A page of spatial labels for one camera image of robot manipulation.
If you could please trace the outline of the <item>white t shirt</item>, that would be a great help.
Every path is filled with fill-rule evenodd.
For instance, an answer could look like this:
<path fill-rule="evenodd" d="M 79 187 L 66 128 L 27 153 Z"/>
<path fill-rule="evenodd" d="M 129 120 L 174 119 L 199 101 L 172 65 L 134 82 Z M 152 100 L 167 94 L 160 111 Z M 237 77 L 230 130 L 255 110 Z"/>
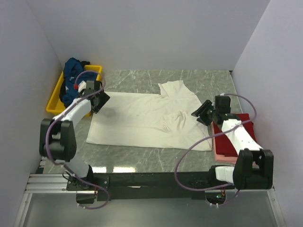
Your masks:
<path fill-rule="evenodd" d="M 182 80 L 159 84 L 159 94 L 108 92 L 110 100 L 92 116 L 87 143 L 188 149 L 208 137 L 191 114 L 201 102 Z"/>

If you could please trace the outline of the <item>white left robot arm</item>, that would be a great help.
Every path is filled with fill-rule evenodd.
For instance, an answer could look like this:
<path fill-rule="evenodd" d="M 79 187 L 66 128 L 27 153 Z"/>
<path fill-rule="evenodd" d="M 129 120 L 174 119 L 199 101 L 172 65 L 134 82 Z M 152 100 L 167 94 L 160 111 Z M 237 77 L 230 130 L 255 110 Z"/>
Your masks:
<path fill-rule="evenodd" d="M 75 156 L 77 143 L 74 128 L 87 113 L 98 113 L 109 99 L 104 91 L 91 97 L 75 98 L 61 114 L 43 119 L 40 125 L 40 155 L 55 165 L 62 165 L 71 174 L 70 181 L 84 190 L 96 184 L 92 167 Z"/>

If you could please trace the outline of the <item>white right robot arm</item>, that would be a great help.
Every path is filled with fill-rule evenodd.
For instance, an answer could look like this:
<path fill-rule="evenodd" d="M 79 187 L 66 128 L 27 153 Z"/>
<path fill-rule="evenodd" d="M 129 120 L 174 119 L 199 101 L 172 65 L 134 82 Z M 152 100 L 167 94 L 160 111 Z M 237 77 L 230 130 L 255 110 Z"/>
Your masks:
<path fill-rule="evenodd" d="M 235 166 L 212 166 L 208 184 L 218 189 L 224 182 L 231 183 L 238 190 L 271 189 L 273 184 L 274 156 L 263 149 L 242 125 L 239 116 L 231 113 L 228 96 L 216 96 L 215 102 L 206 100 L 192 116 L 205 126 L 215 124 L 225 132 L 238 157 Z"/>

